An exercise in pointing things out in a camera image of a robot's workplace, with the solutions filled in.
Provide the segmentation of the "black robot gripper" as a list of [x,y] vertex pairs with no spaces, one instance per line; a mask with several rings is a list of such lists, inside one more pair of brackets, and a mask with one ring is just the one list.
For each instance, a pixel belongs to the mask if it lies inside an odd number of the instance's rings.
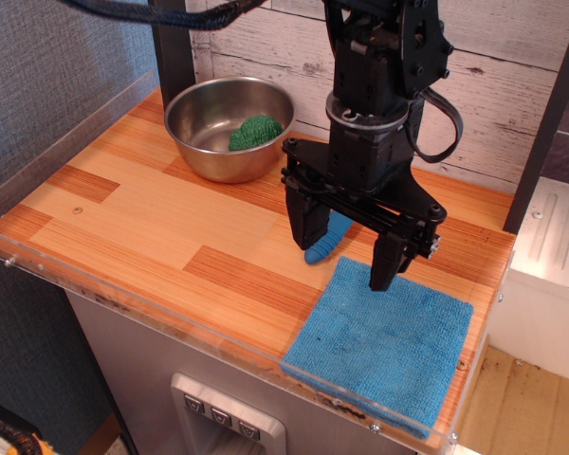
[[283,144],[285,202],[295,243],[301,250],[313,246],[326,234],[332,210],[368,227],[377,235],[373,291],[386,291],[412,259],[429,258],[440,241],[437,227],[447,217],[411,171],[415,157],[433,164],[448,156],[428,155],[418,146],[425,103],[448,111],[447,100],[436,92],[399,100],[380,116],[330,96],[328,142],[291,137]]

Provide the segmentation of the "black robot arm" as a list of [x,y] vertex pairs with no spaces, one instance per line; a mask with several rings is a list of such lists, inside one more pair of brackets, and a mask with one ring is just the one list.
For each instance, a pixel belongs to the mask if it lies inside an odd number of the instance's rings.
[[449,74],[453,48],[434,1],[328,1],[324,9],[335,57],[330,136],[283,144],[289,222],[309,261],[339,243],[339,219],[374,231],[369,284],[384,291],[412,260],[432,255],[447,216],[411,165],[426,103],[463,130],[459,112],[433,89]]

